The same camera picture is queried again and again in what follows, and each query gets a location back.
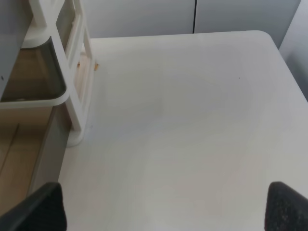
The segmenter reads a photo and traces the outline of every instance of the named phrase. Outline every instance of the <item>drawer organizer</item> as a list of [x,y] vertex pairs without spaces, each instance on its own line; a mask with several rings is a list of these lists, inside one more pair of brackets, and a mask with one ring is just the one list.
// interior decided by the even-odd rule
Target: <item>drawer organizer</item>
[[29,0],[33,17],[0,101],[0,215],[57,181],[85,130],[95,61],[80,0]]
[[33,19],[0,109],[66,104],[72,129],[67,145],[83,137],[95,61],[80,0],[29,0]]

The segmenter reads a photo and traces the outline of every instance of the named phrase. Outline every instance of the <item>cabinet door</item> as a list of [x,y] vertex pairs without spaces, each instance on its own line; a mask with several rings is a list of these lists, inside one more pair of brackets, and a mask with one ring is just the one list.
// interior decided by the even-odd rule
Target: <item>cabinet door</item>
[[91,38],[188,34],[195,0],[84,0]]
[[300,0],[197,0],[195,33],[261,30],[279,48]]

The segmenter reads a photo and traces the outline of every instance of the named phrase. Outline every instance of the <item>white plastic stand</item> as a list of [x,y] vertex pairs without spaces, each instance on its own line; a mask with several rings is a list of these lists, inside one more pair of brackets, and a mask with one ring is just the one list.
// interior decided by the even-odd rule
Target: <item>white plastic stand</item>
[[59,98],[51,100],[0,103],[0,109],[56,106],[65,102],[72,121],[67,146],[74,146],[83,138],[95,66],[84,10],[80,0],[73,0],[75,20],[64,50],[56,26],[64,0],[29,0],[29,2],[33,20],[22,48],[37,47],[51,37],[66,84],[66,92]]

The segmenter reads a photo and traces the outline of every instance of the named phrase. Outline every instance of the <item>white table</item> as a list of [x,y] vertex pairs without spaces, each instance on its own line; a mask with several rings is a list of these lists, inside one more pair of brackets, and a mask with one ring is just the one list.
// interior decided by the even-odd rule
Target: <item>white table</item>
[[60,175],[69,230],[262,231],[272,181],[308,196],[308,104],[267,34],[92,45],[87,130]]

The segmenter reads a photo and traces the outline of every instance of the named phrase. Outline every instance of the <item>white cabinet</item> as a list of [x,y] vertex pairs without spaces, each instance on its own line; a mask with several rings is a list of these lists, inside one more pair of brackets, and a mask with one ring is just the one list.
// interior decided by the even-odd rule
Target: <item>white cabinet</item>
[[308,100],[308,0],[302,0],[279,49]]
[[83,0],[91,38],[188,34],[195,0]]
[[197,0],[195,33],[261,30],[279,48],[300,0]]

